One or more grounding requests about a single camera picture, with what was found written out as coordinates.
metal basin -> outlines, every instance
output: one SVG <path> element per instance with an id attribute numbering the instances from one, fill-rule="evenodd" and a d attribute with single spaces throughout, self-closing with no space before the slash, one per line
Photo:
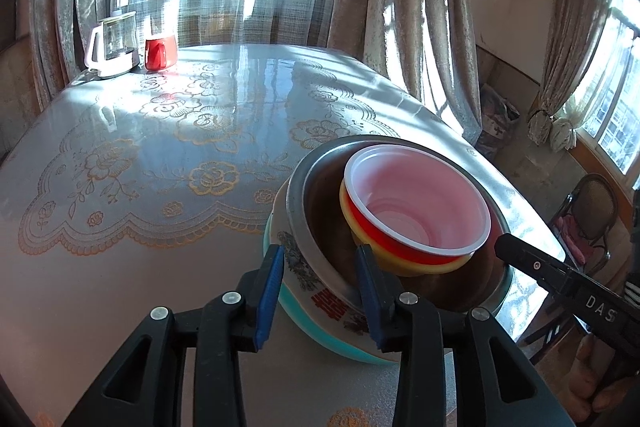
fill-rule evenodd
<path id="1" fill-rule="evenodd" d="M 362 309 L 356 289 L 355 244 L 340 210 L 338 189 L 348 159 L 360 149 L 382 143 L 405 145 L 428 152 L 464 174 L 480 191 L 492 214 L 492 237 L 509 232 L 495 201 L 468 172 L 449 159 L 418 144 L 386 136 L 348 136 L 310 152 L 296 167 L 287 191 L 291 230 L 316 275 L 351 306 Z M 481 305 L 497 313 L 511 282 L 513 269 L 496 258 L 485 244 L 471 260 L 451 273 L 401 278 L 402 285 L 450 311 L 468 311 Z"/>

pink cloth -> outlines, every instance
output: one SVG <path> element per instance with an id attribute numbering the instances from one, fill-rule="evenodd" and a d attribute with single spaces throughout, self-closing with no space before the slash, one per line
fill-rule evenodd
<path id="1" fill-rule="evenodd" d="M 580 228 L 571 214 L 556 217 L 554 225 L 560 232 L 562 240 L 566 244 L 572 257 L 579 266 L 584 266 L 593 256 L 595 248 L 580 235 Z"/>

electric kettle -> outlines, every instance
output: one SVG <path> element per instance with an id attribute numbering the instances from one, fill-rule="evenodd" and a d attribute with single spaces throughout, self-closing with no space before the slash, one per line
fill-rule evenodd
<path id="1" fill-rule="evenodd" d="M 87 68 L 97 71 L 100 78 L 112 78 L 131 71 L 139 63 L 136 13 L 101 20 L 91 32 L 86 49 Z"/>

metal screw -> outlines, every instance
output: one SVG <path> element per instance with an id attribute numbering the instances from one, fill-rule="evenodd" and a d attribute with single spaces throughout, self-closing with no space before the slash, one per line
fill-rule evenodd
<path id="1" fill-rule="evenodd" d="M 475 318 L 476 321 L 484 322 L 491 317 L 491 313 L 484 308 L 473 308 L 471 310 L 471 316 Z"/>
<path id="2" fill-rule="evenodd" d="M 238 292 L 227 292 L 222 296 L 222 301 L 225 304 L 238 304 L 242 299 L 242 296 Z"/>
<path id="3" fill-rule="evenodd" d="M 404 292 L 400 294 L 400 302 L 403 304 L 415 304 L 418 301 L 418 296 L 415 293 Z"/>
<path id="4" fill-rule="evenodd" d="M 151 318 L 155 321 L 161 321 L 162 319 L 165 319 L 168 314 L 169 314 L 169 310 L 164 306 L 158 306 L 158 308 L 153 308 L 151 310 L 151 313 L 149 313 Z"/>

human hand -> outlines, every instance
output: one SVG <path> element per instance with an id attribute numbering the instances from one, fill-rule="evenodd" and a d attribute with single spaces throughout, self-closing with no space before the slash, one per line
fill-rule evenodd
<path id="1" fill-rule="evenodd" d="M 558 394 L 558 400 L 576 423 L 585 421 L 592 411 L 601 413 L 618 406 L 635 381 L 635 378 L 618 380 L 600 391 L 591 401 L 598 386 L 598 377 L 589 367 L 594 340 L 593 335 L 582 339 L 575 353 L 574 364 Z"/>

